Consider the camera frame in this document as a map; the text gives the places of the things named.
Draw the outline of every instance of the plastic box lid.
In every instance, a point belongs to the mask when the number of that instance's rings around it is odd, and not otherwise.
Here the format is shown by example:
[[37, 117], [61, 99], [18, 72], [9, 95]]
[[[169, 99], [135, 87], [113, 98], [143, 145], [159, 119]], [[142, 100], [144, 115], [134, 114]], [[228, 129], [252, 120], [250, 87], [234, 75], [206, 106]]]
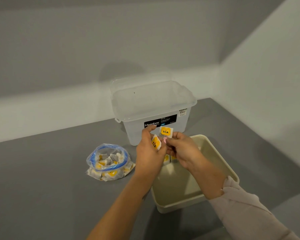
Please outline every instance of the plastic box lid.
[[171, 80], [168, 72], [120, 78], [110, 86], [117, 122], [128, 122], [196, 105], [192, 92]]

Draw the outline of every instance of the plastic bag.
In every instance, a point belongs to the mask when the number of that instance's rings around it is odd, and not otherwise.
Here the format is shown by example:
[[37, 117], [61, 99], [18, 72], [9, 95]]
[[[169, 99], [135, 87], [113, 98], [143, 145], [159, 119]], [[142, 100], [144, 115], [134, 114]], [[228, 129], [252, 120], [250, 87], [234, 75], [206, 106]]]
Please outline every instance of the plastic bag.
[[136, 166], [123, 147], [113, 144], [98, 146], [88, 156], [87, 164], [86, 174], [101, 181], [123, 178]]

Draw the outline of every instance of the pink sleeve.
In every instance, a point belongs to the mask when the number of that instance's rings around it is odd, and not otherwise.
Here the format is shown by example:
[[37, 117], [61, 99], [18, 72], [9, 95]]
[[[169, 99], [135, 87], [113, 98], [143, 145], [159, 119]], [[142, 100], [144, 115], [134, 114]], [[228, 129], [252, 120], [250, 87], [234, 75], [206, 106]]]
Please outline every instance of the pink sleeve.
[[230, 176], [224, 181], [224, 195], [210, 200], [233, 240], [300, 240]]

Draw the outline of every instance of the hand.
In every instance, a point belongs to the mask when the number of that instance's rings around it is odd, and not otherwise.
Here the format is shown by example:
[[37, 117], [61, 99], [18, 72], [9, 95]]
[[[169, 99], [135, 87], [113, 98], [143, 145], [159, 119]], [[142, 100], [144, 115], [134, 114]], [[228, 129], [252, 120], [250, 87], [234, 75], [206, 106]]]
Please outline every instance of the hand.
[[142, 139], [136, 147], [136, 171], [135, 176], [140, 179], [145, 179], [152, 185], [156, 176], [159, 174], [164, 156], [167, 152], [167, 145], [162, 138], [161, 148], [157, 151], [151, 143], [153, 134], [150, 132], [156, 128], [155, 125], [149, 125], [142, 130]]
[[181, 132], [174, 132], [173, 138], [167, 138], [167, 154], [176, 157], [179, 163], [187, 170], [192, 171], [198, 163], [205, 160], [192, 138]]

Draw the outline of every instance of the white wall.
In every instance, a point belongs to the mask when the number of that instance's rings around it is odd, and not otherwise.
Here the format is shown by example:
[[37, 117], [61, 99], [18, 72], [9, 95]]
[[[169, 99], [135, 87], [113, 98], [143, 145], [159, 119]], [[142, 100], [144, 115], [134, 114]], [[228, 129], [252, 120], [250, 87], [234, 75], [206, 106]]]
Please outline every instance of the white wall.
[[228, 56], [214, 93], [300, 165], [300, 0], [286, 0]]
[[0, 11], [0, 141], [113, 118], [108, 86], [117, 76], [168, 68], [198, 99], [209, 97], [233, 4]]

